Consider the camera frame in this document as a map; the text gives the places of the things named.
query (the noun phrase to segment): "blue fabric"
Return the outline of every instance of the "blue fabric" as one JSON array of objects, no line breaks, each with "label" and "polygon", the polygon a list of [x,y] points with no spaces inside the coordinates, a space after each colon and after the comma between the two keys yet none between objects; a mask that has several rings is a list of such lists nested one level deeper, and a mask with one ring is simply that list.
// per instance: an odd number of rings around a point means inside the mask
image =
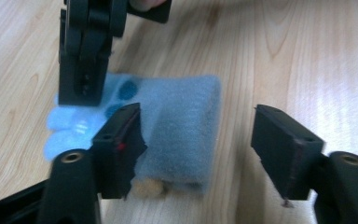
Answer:
[{"label": "blue fabric", "polygon": [[89,148],[92,137],[117,109],[141,103],[147,145],[135,178],[162,180],[174,189],[204,192],[212,170],[220,116],[220,80],[215,76],[140,78],[107,75],[98,107],[56,106],[48,116],[53,131],[48,160],[73,148]]}]

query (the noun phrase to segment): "light wooden surface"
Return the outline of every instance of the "light wooden surface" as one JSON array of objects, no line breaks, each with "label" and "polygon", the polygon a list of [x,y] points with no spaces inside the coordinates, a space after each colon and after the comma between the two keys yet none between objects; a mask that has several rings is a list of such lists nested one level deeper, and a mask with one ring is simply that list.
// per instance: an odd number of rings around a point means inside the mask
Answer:
[{"label": "light wooden surface", "polygon": [[[62,1],[0,0],[0,199],[48,176],[42,148],[58,87]],[[313,196],[282,200],[254,151],[254,107],[279,107],[358,154],[358,1],[174,0],[165,25],[129,17],[109,70],[216,74],[223,107],[203,198],[104,201],[105,223],[315,223]]]}]

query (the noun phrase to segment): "black mechanical part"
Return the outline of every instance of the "black mechanical part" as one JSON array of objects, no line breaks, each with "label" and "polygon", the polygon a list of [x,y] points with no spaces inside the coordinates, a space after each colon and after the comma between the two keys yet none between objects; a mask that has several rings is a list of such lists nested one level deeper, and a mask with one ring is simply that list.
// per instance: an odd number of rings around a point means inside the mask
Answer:
[{"label": "black mechanical part", "polygon": [[307,200],[314,189],[320,224],[358,223],[358,156],[325,157],[324,141],[281,110],[258,105],[252,147],[285,200]]},{"label": "black mechanical part", "polygon": [[52,163],[50,177],[0,201],[0,224],[101,223],[97,193],[126,197],[134,166],[145,152],[140,104],[121,107],[93,138]]},{"label": "black mechanical part", "polygon": [[279,109],[258,105],[252,147],[281,197],[307,200],[310,167],[322,159],[324,141]]},{"label": "black mechanical part", "polygon": [[172,0],[147,12],[127,0],[65,0],[60,28],[60,105],[98,105],[113,37],[122,37],[127,12],[166,22]]}]

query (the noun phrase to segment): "dark blue spot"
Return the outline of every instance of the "dark blue spot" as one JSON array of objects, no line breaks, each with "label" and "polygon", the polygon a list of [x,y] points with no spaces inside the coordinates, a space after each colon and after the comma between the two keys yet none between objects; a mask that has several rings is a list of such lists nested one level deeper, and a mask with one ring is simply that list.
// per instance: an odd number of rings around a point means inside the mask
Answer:
[{"label": "dark blue spot", "polygon": [[120,109],[123,105],[122,104],[117,104],[117,105],[110,105],[109,107],[107,107],[107,109],[105,110],[105,116],[107,119],[110,119],[110,117],[112,117],[113,114],[115,114],[115,112]]},{"label": "dark blue spot", "polygon": [[126,81],[118,91],[118,98],[120,100],[130,100],[138,93],[138,88],[132,81]]}]

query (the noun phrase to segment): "wooden table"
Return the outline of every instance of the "wooden table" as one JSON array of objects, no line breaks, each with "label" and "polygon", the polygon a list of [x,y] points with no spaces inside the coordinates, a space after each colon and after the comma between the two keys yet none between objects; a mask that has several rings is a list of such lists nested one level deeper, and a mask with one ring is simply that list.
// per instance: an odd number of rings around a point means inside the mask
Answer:
[{"label": "wooden table", "polygon": [[[58,89],[62,6],[0,0],[0,199],[48,176],[42,148]],[[224,102],[209,193],[104,201],[105,223],[315,223],[314,195],[282,208],[250,148],[257,104],[317,133],[326,154],[358,154],[356,0],[174,0],[165,25],[129,16],[114,51],[114,73],[216,74]]]}]

